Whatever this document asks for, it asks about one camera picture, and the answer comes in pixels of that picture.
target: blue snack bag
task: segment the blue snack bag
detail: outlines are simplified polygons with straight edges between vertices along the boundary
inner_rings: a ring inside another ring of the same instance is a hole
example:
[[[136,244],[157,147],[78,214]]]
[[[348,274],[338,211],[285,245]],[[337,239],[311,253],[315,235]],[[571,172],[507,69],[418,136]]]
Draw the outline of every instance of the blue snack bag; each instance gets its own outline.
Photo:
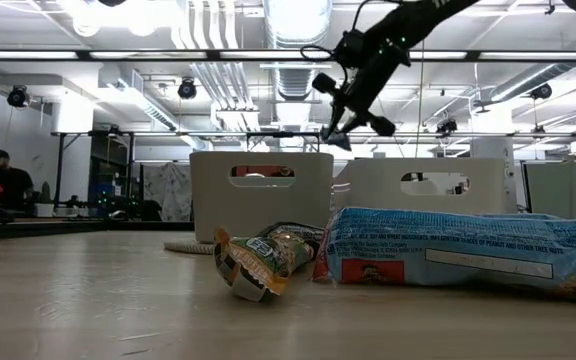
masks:
[[[326,228],[315,280],[529,286],[576,299],[576,220],[347,208]]]

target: snack bag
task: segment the snack bag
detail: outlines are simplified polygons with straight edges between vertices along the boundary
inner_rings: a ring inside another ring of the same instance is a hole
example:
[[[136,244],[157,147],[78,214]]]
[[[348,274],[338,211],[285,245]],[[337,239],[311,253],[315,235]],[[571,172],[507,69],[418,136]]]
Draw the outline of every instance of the snack bag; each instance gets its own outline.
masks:
[[[576,220],[347,208],[326,228],[313,278],[428,286],[483,281],[576,300]]]
[[[283,293],[295,269],[313,259],[322,235],[322,229],[293,223],[273,225],[253,238],[231,238],[218,228],[215,265],[235,295],[268,301]]]

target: wooden table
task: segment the wooden table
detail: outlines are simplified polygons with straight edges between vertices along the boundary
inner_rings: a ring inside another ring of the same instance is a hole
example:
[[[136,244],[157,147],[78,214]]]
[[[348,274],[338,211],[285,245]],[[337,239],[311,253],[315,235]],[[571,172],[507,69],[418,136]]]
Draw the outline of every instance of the wooden table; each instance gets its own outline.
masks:
[[[576,304],[337,286],[300,271],[279,301],[234,298],[190,233],[0,241],[0,359],[575,359]]]

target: person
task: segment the person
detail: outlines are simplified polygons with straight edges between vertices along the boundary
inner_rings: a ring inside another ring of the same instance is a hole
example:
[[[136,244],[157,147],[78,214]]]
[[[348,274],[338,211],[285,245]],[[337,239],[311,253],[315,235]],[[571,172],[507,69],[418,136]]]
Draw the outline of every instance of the person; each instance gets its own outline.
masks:
[[[0,150],[0,185],[3,189],[0,206],[24,210],[25,200],[32,197],[32,179],[25,170],[10,166],[10,155],[3,150]]]

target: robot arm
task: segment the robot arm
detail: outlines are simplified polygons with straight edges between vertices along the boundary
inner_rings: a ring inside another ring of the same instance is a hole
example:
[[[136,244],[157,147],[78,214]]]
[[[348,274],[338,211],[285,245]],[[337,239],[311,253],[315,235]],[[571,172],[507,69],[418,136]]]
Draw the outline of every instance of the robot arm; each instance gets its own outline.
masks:
[[[400,64],[410,66],[409,50],[424,40],[444,20],[479,0],[420,0],[400,2],[397,9],[365,33],[356,29],[344,32],[331,59],[344,69],[357,69],[352,81],[338,88],[335,80],[320,73],[313,87],[333,96],[330,126],[322,129],[322,139],[350,150],[347,133],[370,125],[380,136],[392,136],[395,126],[384,117],[374,116],[369,108]],[[576,0],[564,0],[576,10]],[[337,130],[345,110],[354,113]]]

